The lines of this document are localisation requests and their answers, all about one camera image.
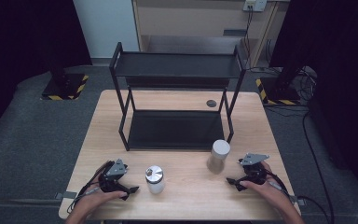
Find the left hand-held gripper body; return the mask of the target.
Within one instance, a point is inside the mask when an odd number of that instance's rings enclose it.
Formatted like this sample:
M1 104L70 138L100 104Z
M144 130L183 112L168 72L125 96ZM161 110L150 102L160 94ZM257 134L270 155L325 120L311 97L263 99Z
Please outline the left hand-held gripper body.
M127 173L127 166L123 163L122 159L114 161L114 164L108 175L99 176L99 186L103 192L112 192L119 190L118 180Z

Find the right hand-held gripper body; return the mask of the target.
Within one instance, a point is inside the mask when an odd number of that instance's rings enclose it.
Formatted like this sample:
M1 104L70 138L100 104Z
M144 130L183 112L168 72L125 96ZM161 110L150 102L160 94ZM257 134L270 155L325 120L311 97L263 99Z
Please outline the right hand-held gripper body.
M248 177L248 181L256 184L264 184L267 177L267 171L262 164L262 161L269 158L268 155L247 153L244 157L245 164L241 164L245 176Z

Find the white lidded beige canister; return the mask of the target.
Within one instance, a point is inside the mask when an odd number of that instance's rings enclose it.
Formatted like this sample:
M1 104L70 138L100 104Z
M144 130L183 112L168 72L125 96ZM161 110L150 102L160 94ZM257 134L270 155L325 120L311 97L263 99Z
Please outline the white lidded beige canister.
M207 160L207 167L213 174L220 174L225 167L225 160L230 152L230 144L226 140L213 142L210 157Z

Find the white bottle with silver cap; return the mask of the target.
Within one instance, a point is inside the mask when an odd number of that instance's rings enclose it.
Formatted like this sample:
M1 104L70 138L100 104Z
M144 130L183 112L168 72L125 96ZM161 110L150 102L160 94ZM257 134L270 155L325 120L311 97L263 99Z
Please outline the white bottle with silver cap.
M153 194L161 193L165 188L164 173L161 167L152 165L145 170L145 181Z

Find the black metal shelf rack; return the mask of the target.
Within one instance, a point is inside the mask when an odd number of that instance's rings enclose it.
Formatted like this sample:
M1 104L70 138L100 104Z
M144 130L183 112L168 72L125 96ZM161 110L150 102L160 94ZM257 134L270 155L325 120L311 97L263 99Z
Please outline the black metal shelf rack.
M132 149L210 150L230 141L231 114L246 73L244 51L231 53L147 53L117 44L109 70L122 111L118 133ZM132 91L220 90L216 110L140 109Z

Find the person's right hand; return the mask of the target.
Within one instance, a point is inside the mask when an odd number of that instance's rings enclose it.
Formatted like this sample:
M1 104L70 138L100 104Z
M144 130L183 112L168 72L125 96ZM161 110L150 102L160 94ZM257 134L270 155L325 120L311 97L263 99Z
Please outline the person's right hand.
M252 189L261 195L272 207L277 209L280 213L288 213L290 210L296 211L288 197L272 186L276 181L271 175L267 175L267 180L263 185L258 185L251 181L241 181L240 184L247 188Z

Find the stand base with hazard tape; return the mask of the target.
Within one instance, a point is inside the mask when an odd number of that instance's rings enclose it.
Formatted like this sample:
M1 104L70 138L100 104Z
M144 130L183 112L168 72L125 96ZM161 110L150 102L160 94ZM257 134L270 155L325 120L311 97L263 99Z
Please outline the stand base with hazard tape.
M291 87L300 70L300 63L290 59L277 77L261 77L256 81L261 100L266 105L299 105L300 96Z
M88 80L85 74L67 74L51 48L41 50L45 65L51 73L51 79L43 90L43 100L75 100L83 91Z

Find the dark curtain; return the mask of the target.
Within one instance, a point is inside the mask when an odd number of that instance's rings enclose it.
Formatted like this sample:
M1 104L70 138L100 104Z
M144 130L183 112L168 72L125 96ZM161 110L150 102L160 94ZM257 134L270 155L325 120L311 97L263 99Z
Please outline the dark curtain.
M358 0L290 0L271 64L316 72L311 117L358 179Z
M91 63L74 0L0 0L0 118L20 82L49 70L43 43L62 67Z

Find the light wooden cabinet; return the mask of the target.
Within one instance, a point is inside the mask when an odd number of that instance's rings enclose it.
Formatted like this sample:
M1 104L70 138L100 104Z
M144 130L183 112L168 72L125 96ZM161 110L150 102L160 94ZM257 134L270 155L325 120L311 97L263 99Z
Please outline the light wooden cabinet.
M242 44L250 67L278 37L290 1L253 12L245 0L131 0L141 51L230 53Z

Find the grey table bracket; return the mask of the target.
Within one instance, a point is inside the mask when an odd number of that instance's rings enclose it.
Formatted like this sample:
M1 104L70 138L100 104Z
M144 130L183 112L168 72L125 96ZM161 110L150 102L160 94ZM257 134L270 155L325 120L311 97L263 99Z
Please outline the grey table bracket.
M77 193L76 192L72 192L72 191L65 191L65 192L57 192L55 194L55 199L56 200L61 200L63 198L67 198L67 199L74 199L76 197Z
M297 197L295 195L290 195L289 199L292 202L292 204L297 203L299 206L304 206L306 204L306 202L303 199L300 199L299 197Z

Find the white wall outlet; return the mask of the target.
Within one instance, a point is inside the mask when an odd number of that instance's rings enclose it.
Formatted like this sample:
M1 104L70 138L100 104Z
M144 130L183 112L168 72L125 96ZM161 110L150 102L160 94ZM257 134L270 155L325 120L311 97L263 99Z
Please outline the white wall outlet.
M263 12L268 0L245 0L242 10Z

